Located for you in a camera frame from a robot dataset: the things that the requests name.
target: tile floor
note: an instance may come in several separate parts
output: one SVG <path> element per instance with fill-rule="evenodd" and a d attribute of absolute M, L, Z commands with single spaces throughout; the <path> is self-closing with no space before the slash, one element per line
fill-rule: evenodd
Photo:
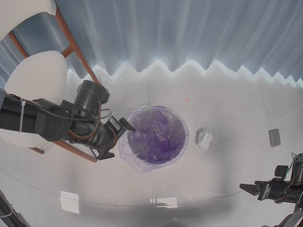
<path fill-rule="evenodd" d="M 116 118 L 132 106 L 158 104 L 184 119 L 189 144 L 172 165 L 140 174 L 119 158 L 118 147 L 115 158 L 93 164 L 52 143 L 43 155 L 0 144 L 0 189 L 33 227 L 260 227 L 293 212 L 294 204 L 258 201 L 239 184 L 269 180 L 276 165 L 291 163 L 291 152 L 303 152 L 303 88 L 219 65 L 204 76 L 194 67 L 172 76 L 159 66 L 144 78 L 127 66 L 114 82 L 101 70 L 96 75 L 111 93 Z M 74 101 L 80 83 L 69 72 L 66 100 Z M 214 133 L 207 151 L 196 144 L 201 127 Z M 268 130 L 275 128 L 282 144 L 272 149 Z M 79 214 L 62 209 L 61 191 L 78 194 Z"/>

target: curtain fold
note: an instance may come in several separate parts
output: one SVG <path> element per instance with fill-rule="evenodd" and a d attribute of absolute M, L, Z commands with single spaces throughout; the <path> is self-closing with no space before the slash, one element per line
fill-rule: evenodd
<path fill-rule="evenodd" d="M 138 72 L 161 59 L 170 71 L 187 60 L 207 70 L 218 60 L 232 71 L 263 68 L 303 78 L 302 0 L 56 0 L 83 54 L 109 75 L 125 62 Z M 54 16 L 35 15 L 14 31 L 30 55 L 63 51 L 68 42 Z M 0 42 L 0 86 L 22 60 Z M 87 72 L 76 55 L 68 64 Z"/>

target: white chair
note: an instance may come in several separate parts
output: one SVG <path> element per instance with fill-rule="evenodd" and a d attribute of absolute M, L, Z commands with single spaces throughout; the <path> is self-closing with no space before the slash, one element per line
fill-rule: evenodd
<path fill-rule="evenodd" d="M 70 46 L 62 53 L 45 51 L 29 56 L 11 31 L 25 19 L 41 12 L 55 15 L 58 24 L 70 42 Z M 78 55 L 93 80 L 100 83 L 70 32 L 55 0 L 0 0 L 0 18 L 0 40 L 9 34 L 13 43 L 25 57 L 6 83 L 4 89 L 7 93 L 12 93 L 28 100 L 45 98 L 60 105 L 63 101 L 68 69 L 65 58 L 73 51 Z M 39 149 L 39 147 L 48 143 L 48 141 L 36 134 L 19 133 L 3 129 L 0 129 L 0 137 L 8 143 L 28 147 L 40 154 L 43 154 L 43 150 Z M 97 161 L 95 157 L 63 140 L 54 143 L 89 161 Z"/>

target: trash bin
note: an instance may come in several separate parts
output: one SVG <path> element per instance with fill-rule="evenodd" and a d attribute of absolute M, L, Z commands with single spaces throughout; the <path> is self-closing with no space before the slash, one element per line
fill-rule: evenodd
<path fill-rule="evenodd" d="M 184 153 L 189 132 L 184 120 L 164 106 L 130 109 L 127 131 L 119 142 L 120 157 L 138 172 L 149 172 L 178 160 Z"/>

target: barcode label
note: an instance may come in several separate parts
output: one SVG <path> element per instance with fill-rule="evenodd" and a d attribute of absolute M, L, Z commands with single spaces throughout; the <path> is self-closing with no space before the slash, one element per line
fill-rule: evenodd
<path fill-rule="evenodd" d="M 96 149 L 92 149 L 92 151 L 94 152 L 95 156 L 98 157 L 100 154 Z"/>
<path fill-rule="evenodd" d="M 113 124 L 113 126 L 119 131 L 121 129 L 120 125 L 114 120 L 113 117 L 109 119 L 109 121 Z"/>

